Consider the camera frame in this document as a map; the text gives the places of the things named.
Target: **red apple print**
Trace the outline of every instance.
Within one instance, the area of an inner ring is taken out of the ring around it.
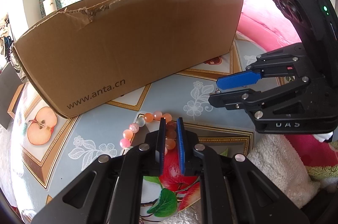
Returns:
[[[57,117],[54,111],[50,107],[43,107],[37,112],[34,120],[29,121],[31,122],[27,130],[29,142],[33,145],[47,143],[57,123]]]
[[[194,204],[200,198],[201,198],[201,191],[199,187],[199,182],[197,182],[196,184],[192,185],[188,189],[187,193],[185,194],[181,203],[179,204],[177,211],[181,211],[185,209],[186,207]]]
[[[204,63],[209,65],[219,65],[220,63],[222,63],[222,59],[221,57],[217,56],[215,58],[205,61]]]
[[[173,150],[169,150],[164,157],[163,174],[159,177],[163,187],[173,192],[184,194],[187,190],[183,190],[193,184],[198,176],[183,176],[181,175],[179,166],[179,154],[177,146]]]

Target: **white paper roll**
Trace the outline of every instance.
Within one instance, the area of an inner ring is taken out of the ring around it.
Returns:
[[[46,15],[56,11],[56,3],[55,0],[44,0],[43,1],[43,8],[45,9]]]

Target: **bead bracelet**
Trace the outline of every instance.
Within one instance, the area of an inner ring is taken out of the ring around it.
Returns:
[[[150,123],[153,120],[160,121],[161,118],[166,120],[166,147],[165,154],[168,150],[172,150],[176,146],[176,122],[172,121],[172,116],[169,113],[162,114],[160,111],[154,113],[146,113],[144,116],[139,117],[135,120],[135,123],[129,125],[129,129],[123,131],[123,138],[120,141],[122,148],[127,148],[131,145],[131,139],[134,133],[137,133],[140,127],[143,127],[146,123]]]

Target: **white fluffy towel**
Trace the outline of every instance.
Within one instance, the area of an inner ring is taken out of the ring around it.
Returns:
[[[298,208],[308,203],[319,190],[320,183],[310,179],[298,153],[283,135],[264,135],[248,158]],[[201,224],[200,200],[161,223]]]

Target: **white bead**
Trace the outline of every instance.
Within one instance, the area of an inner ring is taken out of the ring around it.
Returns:
[[[143,117],[139,117],[136,118],[135,123],[139,126],[139,127],[143,127],[146,124],[146,121],[144,120]]]

